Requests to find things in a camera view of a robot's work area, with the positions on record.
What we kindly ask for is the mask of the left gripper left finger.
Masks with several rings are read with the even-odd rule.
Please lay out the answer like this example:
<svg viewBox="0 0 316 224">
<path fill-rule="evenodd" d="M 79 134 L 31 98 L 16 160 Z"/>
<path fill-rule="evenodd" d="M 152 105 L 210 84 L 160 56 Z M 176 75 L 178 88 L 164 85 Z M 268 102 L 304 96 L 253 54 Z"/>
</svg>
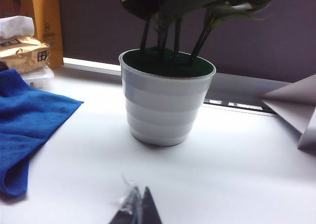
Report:
<svg viewBox="0 0 316 224">
<path fill-rule="evenodd" d="M 142 196 L 139 188 L 131 188 L 127 197 L 115 213 L 110 224 L 141 224 L 142 223 Z"/>
</svg>

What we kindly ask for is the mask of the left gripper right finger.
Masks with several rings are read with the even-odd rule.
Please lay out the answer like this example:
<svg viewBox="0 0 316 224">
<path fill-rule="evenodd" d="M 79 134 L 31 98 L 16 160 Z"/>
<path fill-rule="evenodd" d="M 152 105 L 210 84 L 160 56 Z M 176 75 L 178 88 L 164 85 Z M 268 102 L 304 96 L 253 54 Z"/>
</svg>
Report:
<svg viewBox="0 0 316 224">
<path fill-rule="evenodd" d="M 152 197 L 149 187 L 145 187 L 142 201 L 140 224 L 162 224 L 157 207 Z"/>
</svg>

